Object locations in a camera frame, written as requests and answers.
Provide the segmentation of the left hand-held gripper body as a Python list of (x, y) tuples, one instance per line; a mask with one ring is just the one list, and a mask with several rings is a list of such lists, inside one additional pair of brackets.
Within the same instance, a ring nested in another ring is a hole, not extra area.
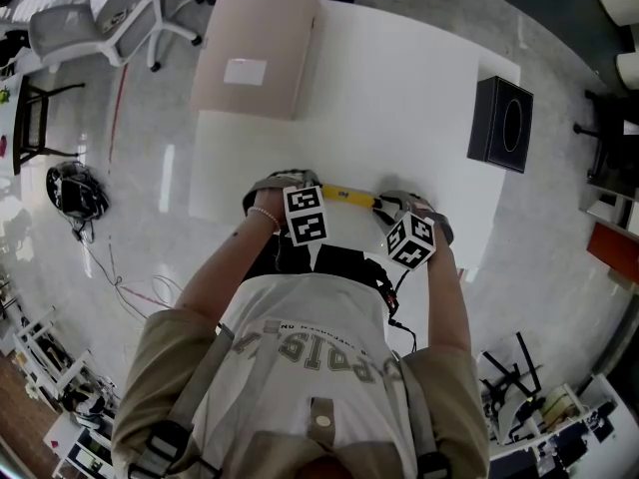
[(284, 198), (286, 228), (294, 246), (328, 239), (321, 184), (312, 170), (275, 172), (256, 182), (243, 199), (245, 213), (254, 205), (259, 190), (280, 189)]

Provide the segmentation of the yellow marker pen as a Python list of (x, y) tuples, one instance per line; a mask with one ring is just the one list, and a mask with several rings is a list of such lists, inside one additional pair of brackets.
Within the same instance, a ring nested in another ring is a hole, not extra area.
[(353, 188), (340, 187), (331, 184), (322, 184), (321, 193), (325, 200), (359, 206), (365, 209), (381, 209), (381, 199), (369, 192)]

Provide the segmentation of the person's right forearm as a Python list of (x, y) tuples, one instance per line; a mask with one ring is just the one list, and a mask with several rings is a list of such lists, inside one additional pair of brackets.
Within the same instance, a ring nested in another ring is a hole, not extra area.
[(440, 227), (436, 251), (428, 261), (428, 346), (471, 352), (471, 337), (453, 252)]

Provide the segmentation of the person's left hand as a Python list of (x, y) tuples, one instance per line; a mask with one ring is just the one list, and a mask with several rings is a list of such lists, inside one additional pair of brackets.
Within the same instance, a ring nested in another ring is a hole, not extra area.
[(285, 217), (284, 189), (305, 188), (318, 182), (317, 175), (311, 170), (293, 169), (272, 173), (249, 189), (243, 198), (244, 212), (247, 214), (252, 207), (260, 208), (280, 223)]

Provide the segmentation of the person's black trousers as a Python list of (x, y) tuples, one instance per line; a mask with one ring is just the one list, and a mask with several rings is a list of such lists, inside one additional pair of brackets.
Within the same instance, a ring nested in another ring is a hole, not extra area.
[(323, 273), (346, 278), (376, 289), (384, 300), (395, 299), (385, 269), (359, 250), (321, 244), (316, 262), (307, 245), (294, 246), (289, 238), (272, 237), (260, 252), (244, 281), (264, 275)]

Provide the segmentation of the black tissue box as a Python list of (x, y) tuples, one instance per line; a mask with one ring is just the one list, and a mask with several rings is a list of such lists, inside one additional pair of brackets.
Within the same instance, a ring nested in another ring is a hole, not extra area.
[(479, 81), (467, 156), (523, 174), (533, 101), (531, 93), (497, 76)]

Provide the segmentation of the pink flat box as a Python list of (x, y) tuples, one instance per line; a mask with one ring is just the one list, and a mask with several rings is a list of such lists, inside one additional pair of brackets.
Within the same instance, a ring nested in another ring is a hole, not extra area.
[(320, 0), (216, 0), (192, 106), (290, 120)]

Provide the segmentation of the grey chair with black legs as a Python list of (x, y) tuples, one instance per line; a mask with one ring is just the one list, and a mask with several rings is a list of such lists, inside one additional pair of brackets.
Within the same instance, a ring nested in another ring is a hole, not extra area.
[(534, 364), (528, 346), (520, 331), (515, 334), (524, 367), (517, 359), (505, 365), (490, 351), (484, 350), (477, 359), (478, 365), (487, 363), (498, 373), (496, 379), (481, 377), (484, 416), (491, 440), (500, 447), (532, 440), (541, 436), (538, 421), (539, 409), (545, 401), (538, 367)]

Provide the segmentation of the grey open shelf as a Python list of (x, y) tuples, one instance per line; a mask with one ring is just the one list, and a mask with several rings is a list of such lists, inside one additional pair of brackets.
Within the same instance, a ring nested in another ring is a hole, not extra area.
[(589, 180), (579, 209), (597, 223), (639, 236), (639, 188), (615, 180)]

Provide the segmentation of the red and tan box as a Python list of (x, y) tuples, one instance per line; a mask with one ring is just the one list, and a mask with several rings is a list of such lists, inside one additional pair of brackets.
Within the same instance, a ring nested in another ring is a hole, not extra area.
[(587, 251), (625, 279), (639, 284), (639, 240), (596, 224)]

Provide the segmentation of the person's khaki overshirt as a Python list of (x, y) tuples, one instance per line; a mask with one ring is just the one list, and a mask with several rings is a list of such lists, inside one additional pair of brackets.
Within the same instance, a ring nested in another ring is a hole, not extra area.
[(487, 479), (470, 353), (398, 357), (367, 307), (248, 305), (237, 333), (164, 310), (114, 424), (118, 479)]

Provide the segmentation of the black high-back office chair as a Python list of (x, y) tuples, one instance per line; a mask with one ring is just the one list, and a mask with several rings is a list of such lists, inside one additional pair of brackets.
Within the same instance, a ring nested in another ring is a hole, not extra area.
[(585, 90), (584, 98), (592, 103), (597, 129), (587, 130), (574, 123), (573, 132), (597, 140), (587, 177), (595, 179), (607, 167), (619, 171), (626, 183), (639, 186), (639, 90), (626, 97)]

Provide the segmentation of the white desk unit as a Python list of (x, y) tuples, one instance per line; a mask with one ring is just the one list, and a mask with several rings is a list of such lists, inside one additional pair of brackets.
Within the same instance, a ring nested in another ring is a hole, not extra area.
[(576, 479), (578, 466), (614, 436), (618, 402), (604, 376), (577, 391), (563, 383), (543, 397), (540, 437), (500, 447), (490, 434), (488, 479)]

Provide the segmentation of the white office chair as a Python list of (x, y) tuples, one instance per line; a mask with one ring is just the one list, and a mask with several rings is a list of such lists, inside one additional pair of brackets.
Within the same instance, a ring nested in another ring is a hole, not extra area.
[(161, 68), (157, 47), (164, 32), (198, 46), (202, 37), (179, 25), (174, 16), (185, 6), (206, 0), (107, 0), (94, 14), (88, 3), (55, 6), (35, 13), (28, 27), (29, 41), (40, 64), (53, 69), (81, 57), (101, 54), (113, 67), (126, 65), (143, 46), (147, 67)]

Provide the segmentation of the black slatted chair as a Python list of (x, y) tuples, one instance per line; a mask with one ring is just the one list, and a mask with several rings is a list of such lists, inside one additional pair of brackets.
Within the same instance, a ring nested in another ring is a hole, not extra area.
[[(84, 89), (85, 83), (71, 84), (53, 90), (44, 90), (35, 86), (28, 76), (21, 79), (17, 110), (14, 123), (12, 151), (13, 175), (18, 176), (21, 168), (38, 156), (78, 158), (78, 153), (63, 153), (47, 146), (47, 126), (50, 100), (73, 89)], [(37, 141), (31, 140), (31, 124), (34, 111), (38, 110), (38, 124), (35, 126)]]

